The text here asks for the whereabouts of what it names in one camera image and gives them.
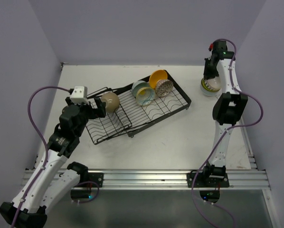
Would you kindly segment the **white blue striped bowl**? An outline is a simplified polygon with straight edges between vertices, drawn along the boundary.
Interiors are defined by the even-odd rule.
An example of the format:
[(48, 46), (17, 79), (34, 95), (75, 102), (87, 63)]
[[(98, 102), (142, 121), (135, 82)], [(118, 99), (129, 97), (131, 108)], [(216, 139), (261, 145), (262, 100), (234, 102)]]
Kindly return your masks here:
[(215, 77), (212, 79), (204, 79), (206, 81), (207, 87), (215, 92), (215, 91), (219, 91), (221, 89), (221, 81), (219, 77)]

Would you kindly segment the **white ribbed bowl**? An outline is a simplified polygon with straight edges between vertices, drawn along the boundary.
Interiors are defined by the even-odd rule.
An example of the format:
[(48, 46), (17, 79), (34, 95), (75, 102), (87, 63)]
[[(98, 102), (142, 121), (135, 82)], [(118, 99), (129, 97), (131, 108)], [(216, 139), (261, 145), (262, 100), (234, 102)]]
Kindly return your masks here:
[(208, 91), (208, 90), (204, 89), (203, 87), (201, 87), (200, 89), (201, 89), (201, 92), (203, 93), (203, 95), (208, 96), (208, 97), (217, 96), (217, 95), (219, 95), (219, 92), (220, 92), (220, 91), (215, 91), (215, 92)]

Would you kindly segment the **light green bowl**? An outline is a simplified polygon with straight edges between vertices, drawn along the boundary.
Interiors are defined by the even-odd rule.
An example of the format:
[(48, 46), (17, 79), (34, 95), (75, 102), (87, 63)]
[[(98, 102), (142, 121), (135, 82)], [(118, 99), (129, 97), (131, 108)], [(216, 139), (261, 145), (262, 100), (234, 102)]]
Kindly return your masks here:
[(201, 89), (201, 91), (204, 93), (204, 94), (206, 94), (208, 91), (204, 88), (204, 85), (203, 85), (203, 83), (202, 82), (200, 82), (200, 89)]

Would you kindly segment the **lime yellow bowl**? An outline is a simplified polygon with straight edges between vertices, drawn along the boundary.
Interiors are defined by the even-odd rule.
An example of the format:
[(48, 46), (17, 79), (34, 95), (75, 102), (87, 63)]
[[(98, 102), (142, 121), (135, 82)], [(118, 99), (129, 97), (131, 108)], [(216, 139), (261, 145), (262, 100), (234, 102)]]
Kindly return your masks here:
[(207, 91), (210, 91), (210, 89), (207, 87), (206, 81), (205, 81), (204, 79), (202, 79), (201, 82), (203, 83), (204, 88), (205, 88)]

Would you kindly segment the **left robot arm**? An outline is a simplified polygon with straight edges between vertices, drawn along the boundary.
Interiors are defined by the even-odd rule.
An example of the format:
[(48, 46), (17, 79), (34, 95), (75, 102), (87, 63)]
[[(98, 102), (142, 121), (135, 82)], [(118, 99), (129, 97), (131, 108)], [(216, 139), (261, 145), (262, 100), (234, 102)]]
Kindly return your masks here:
[(80, 143), (87, 122), (106, 116), (106, 104), (99, 97), (95, 98), (96, 108), (88, 101), (74, 103), (70, 97), (66, 102), (40, 164), (12, 202), (0, 206), (0, 214), (13, 228), (42, 228), (47, 213), (71, 188), (99, 186), (89, 179), (88, 168), (78, 162), (69, 164), (62, 176), (53, 180)]

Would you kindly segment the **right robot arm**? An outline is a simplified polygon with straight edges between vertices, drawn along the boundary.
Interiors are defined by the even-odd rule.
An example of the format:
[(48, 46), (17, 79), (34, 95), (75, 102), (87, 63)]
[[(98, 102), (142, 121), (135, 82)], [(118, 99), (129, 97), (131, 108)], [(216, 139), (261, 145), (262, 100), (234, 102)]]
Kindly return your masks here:
[(226, 39), (210, 44), (211, 56), (205, 59), (202, 88), (207, 93), (220, 92), (212, 118), (215, 121), (215, 137), (212, 152), (202, 171), (201, 180), (207, 187), (230, 186), (226, 172), (226, 154), (230, 136), (241, 119), (248, 97), (240, 93), (235, 74), (235, 51), (227, 48)]

